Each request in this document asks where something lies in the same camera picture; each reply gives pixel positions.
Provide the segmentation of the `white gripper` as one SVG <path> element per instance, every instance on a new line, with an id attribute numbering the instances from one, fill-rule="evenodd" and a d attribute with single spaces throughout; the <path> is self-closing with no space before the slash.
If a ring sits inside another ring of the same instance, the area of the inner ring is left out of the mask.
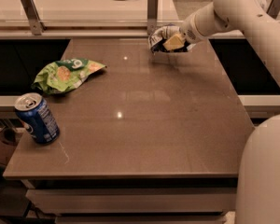
<path id="1" fill-rule="evenodd" d="M 166 50 L 181 49 L 184 47 L 185 41 L 190 44 L 196 44 L 205 40 L 205 37 L 198 31 L 196 26 L 195 14 L 191 14 L 183 21 L 180 26 L 180 33 L 174 34 L 163 43 Z"/>

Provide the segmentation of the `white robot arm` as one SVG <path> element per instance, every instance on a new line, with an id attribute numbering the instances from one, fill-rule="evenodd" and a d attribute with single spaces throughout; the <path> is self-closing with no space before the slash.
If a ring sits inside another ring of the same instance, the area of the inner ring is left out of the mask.
<path id="1" fill-rule="evenodd" d="M 170 26 L 166 39 L 179 35 L 179 45 L 198 43 L 216 33 L 239 30 L 280 87 L 280 22 L 259 0 L 213 0 Z M 280 224 L 280 115 L 262 122 L 249 136 L 242 155 L 235 224 Z"/>

